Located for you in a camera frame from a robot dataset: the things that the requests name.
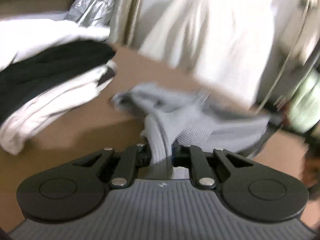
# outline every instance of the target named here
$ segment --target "clothing pile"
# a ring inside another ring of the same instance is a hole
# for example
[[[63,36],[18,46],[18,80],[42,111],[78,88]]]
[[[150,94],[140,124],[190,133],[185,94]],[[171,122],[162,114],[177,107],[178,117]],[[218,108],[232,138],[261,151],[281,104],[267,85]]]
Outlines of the clothing pile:
[[[26,140],[111,82],[115,52],[107,27],[71,21],[0,22],[0,145],[16,155]]]
[[[113,97],[116,108],[144,118],[152,159],[143,179],[185,179],[188,169],[172,166],[172,144],[192,144],[205,152],[226,149],[235,153],[257,143],[269,115],[244,115],[227,110],[205,93],[167,90],[153,83],[140,84]]]

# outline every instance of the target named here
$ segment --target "white cloth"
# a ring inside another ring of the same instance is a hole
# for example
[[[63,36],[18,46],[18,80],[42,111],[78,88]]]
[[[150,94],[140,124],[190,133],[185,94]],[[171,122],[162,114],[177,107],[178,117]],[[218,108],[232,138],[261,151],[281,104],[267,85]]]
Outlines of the white cloth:
[[[11,114],[0,127],[0,145],[17,155],[24,143],[67,111],[97,97],[112,79],[98,85],[98,81],[115,63],[98,66],[33,98]]]
[[[254,104],[274,35],[270,0],[173,0],[139,53]]]
[[[297,33],[301,28],[301,21],[304,8],[296,8],[292,17],[280,38],[280,48],[288,55]],[[320,38],[320,7],[312,8],[308,11],[306,21],[303,25],[301,35],[294,45],[291,59],[299,59],[301,64],[305,64],[315,45]]]
[[[79,27],[75,22],[50,19],[0,21],[0,71],[53,46],[75,40],[104,41],[110,34],[105,26]]]

